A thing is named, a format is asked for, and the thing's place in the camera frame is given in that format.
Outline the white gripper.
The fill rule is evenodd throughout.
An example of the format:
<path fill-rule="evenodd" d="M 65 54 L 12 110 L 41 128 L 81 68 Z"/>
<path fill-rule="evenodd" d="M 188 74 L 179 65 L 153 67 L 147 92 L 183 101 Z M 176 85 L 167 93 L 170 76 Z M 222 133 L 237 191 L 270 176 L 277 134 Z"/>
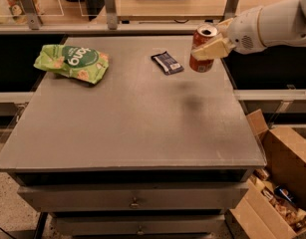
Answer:
<path fill-rule="evenodd" d="M 221 34 L 227 31 L 228 38 L 218 38 L 200 45 L 191 51 L 198 61 L 225 58 L 234 49 L 239 54 L 252 54 L 266 49 L 259 34 L 259 16 L 263 7 L 246 10 L 236 16 L 219 22 L 216 28 Z"/>

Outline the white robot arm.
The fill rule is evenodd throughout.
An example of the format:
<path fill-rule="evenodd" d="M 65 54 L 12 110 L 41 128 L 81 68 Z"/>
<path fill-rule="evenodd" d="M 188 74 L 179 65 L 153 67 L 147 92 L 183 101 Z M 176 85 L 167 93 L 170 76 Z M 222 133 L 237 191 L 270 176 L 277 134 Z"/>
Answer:
<path fill-rule="evenodd" d="M 258 6 L 217 25 L 219 33 L 191 50 L 198 61 L 224 58 L 231 51 L 252 54 L 269 47 L 306 47 L 306 0 Z"/>

